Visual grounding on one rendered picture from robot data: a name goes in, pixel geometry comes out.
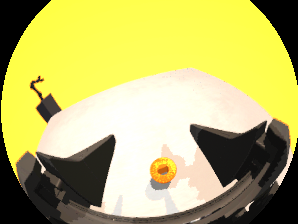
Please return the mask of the orange knob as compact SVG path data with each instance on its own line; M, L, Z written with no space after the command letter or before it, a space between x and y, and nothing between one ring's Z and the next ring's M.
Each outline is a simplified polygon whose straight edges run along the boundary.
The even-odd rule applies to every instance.
M170 180L173 180L173 177L176 176L176 164L174 161L170 159L166 159L166 157L160 157L156 161L153 161L152 165L150 165L150 175L152 175L153 179L158 181L161 184L168 184ZM166 175L162 176L162 173L166 173Z

